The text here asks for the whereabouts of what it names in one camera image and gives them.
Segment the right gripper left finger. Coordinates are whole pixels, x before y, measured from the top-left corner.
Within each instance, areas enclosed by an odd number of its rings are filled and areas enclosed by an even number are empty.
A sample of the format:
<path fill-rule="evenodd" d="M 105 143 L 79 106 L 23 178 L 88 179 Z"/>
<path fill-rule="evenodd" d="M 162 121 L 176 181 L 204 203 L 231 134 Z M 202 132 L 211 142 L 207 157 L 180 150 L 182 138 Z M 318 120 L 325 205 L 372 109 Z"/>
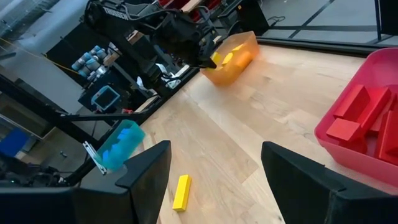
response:
<path fill-rule="evenodd" d="M 164 140 L 124 164 L 113 190 L 3 187 L 1 223 L 156 223 L 169 180 L 171 142 Z"/>

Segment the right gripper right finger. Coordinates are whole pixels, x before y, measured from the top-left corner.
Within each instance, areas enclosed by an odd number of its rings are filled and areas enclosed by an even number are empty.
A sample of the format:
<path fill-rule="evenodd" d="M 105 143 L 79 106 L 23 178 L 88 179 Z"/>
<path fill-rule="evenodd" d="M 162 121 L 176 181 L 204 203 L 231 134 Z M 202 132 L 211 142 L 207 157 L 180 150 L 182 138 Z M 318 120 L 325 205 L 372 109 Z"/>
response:
<path fill-rule="evenodd" d="M 274 142 L 261 161 L 286 223 L 397 223 L 397 196 L 326 168 Z"/>

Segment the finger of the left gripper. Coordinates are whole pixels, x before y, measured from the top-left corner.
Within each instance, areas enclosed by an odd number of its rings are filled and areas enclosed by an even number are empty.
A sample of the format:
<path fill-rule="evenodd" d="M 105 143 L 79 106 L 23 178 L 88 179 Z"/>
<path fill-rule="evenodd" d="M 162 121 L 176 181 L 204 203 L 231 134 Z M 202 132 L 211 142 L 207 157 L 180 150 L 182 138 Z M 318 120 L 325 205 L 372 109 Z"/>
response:
<path fill-rule="evenodd" d="M 195 67 L 199 68 L 216 68 L 217 65 L 211 58 L 198 58 L 194 62 Z"/>

